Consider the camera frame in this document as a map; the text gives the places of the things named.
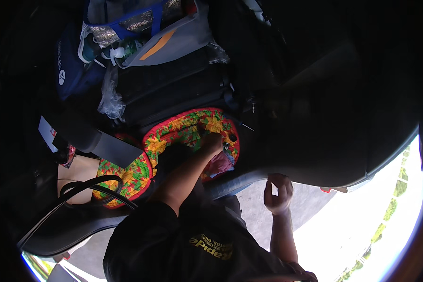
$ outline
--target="clear plastic wrap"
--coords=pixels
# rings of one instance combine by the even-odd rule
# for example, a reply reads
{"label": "clear plastic wrap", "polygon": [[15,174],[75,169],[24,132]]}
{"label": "clear plastic wrap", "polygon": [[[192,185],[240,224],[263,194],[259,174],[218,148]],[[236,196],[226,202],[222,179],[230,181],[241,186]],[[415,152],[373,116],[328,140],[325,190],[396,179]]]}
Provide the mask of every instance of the clear plastic wrap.
{"label": "clear plastic wrap", "polygon": [[229,56],[226,54],[226,51],[219,46],[215,41],[210,41],[207,44],[207,47],[214,51],[214,57],[210,58],[210,64],[228,64],[230,62]]}
{"label": "clear plastic wrap", "polygon": [[109,66],[102,83],[102,100],[97,110],[109,118],[118,119],[124,114],[125,104],[115,88],[118,85],[118,68]]}

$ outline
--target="insulated bag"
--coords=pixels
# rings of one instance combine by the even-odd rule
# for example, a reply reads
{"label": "insulated bag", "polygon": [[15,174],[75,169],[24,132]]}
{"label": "insulated bag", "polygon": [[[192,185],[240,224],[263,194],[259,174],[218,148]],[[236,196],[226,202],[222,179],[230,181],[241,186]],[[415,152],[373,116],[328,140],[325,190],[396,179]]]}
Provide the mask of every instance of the insulated bag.
{"label": "insulated bag", "polygon": [[208,5],[194,0],[186,13],[182,17],[180,0],[87,0],[84,22],[101,48],[127,38],[148,39],[123,62],[127,68],[169,62],[213,41]]}

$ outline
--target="pink cloth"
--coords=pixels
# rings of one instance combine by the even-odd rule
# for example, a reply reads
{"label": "pink cloth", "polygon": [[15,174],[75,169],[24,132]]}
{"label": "pink cloth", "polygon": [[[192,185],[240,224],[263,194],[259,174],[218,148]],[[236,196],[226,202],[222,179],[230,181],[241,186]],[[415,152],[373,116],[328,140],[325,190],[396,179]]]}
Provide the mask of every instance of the pink cloth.
{"label": "pink cloth", "polygon": [[220,152],[210,160],[209,175],[226,172],[233,166],[224,152]]}

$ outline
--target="pavement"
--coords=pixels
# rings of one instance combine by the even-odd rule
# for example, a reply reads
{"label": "pavement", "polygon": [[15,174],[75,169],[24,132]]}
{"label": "pavement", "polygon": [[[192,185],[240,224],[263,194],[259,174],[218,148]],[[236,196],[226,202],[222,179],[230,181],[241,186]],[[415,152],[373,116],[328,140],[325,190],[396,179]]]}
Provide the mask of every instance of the pavement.
{"label": "pavement", "polygon": [[[237,194],[240,201],[242,218],[246,221],[248,231],[252,234],[258,244],[269,249],[271,239],[271,212],[263,204],[263,191],[265,180],[250,185]],[[323,208],[337,192],[330,194],[322,192],[318,187],[293,183],[294,195],[290,206],[293,220],[293,230],[300,228],[318,211]],[[102,260],[105,255],[106,246],[113,234],[114,228],[101,231],[81,248],[76,250],[68,262],[77,268],[97,278],[105,279]]]}

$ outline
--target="backpack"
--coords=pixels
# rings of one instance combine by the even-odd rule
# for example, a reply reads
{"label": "backpack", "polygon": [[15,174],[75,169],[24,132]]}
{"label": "backpack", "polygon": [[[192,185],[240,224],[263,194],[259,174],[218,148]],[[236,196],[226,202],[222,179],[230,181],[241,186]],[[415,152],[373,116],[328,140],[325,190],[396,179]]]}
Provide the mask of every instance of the backpack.
{"label": "backpack", "polygon": [[79,59],[79,34],[79,28],[69,22],[55,45],[55,87],[63,101],[102,82],[106,72],[106,68],[95,61],[85,64]]}

